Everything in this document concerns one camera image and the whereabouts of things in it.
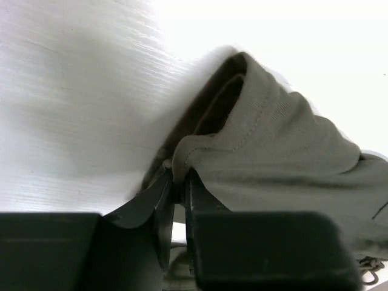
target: gray fabric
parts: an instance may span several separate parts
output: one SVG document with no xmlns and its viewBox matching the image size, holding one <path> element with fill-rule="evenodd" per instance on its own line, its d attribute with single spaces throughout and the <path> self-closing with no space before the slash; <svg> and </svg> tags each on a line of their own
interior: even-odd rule
<svg viewBox="0 0 388 291">
<path fill-rule="evenodd" d="M 186 247 L 174 247 L 170 253 L 169 271 L 163 278 L 163 291 L 195 291 L 195 279 L 189 271 Z"/>
<path fill-rule="evenodd" d="M 239 98 L 221 131 L 179 142 L 175 182 L 193 167 L 231 210 L 326 213 L 355 255 L 388 258 L 388 163 L 362 156 L 249 55 L 235 58 L 247 66 Z"/>
</svg>

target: cloth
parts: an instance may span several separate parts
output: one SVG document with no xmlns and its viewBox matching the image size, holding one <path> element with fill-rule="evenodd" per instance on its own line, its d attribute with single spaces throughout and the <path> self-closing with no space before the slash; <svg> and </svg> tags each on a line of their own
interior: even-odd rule
<svg viewBox="0 0 388 291">
<path fill-rule="evenodd" d="M 193 275 L 189 271 L 189 254 L 186 247 L 173 247 L 169 271 L 163 278 L 162 291 L 196 291 Z"/>
<path fill-rule="evenodd" d="M 222 80 L 218 90 L 201 95 L 233 106 L 223 118 L 207 112 L 201 122 L 204 129 L 213 124 L 210 131 L 193 131 L 177 143 L 174 182 L 182 183 L 194 168 L 232 211 L 325 213 L 355 257 L 388 259 L 388 163 L 362 154 L 306 98 L 287 92 L 246 53 L 228 59 L 209 83 L 214 79 Z M 175 218 L 184 222 L 182 209 Z"/>
</svg>

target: white surface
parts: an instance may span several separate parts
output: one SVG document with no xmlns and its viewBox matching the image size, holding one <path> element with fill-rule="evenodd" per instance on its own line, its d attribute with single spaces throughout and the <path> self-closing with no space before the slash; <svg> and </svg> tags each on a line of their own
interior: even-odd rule
<svg viewBox="0 0 388 291">
<path fill-rule="evenodd" d="M 373 286 L 371 291 L 387 291 L 387 290 L 388 290 L 388 281 L 384 282 L 383 284 Z"/>
<path fill-rule="evenodd" d="M 172 242 L 186 245 L 186 225 L 184 223 L 174 222 L 172 226 Z"/>
<path fill-rule="evenodd" d="M 0 211 L 107 213 L 126 202 L 232 47 L 388 155 L 387 5 L 2 0 Z"/>
<path fill-rule="evenodd" d="M 373 286 L 366 286 L 365 290 L 370 290 L 370 289 L 372 289 L 371 291 L 387 291 L 388 290 L 388 264 L 385 263 L 385 266 L 386 267 L 384 269 L 381 269 L 378 272 L 378 276 L 379 276 L 378 284 L 373 285 Z M 371 282 L 371 281 L 373 281 L 373 276 L 370 273 L 366 273 L 363 279 L 365 280 L 365 282 Z M 384 282 L 386 282 L 385 289 L 383 287 L 381 287 L 382 289 L 378 289 L 378 290 L 374 289 L 374 287 L 380 286 Z"/>
</svg>

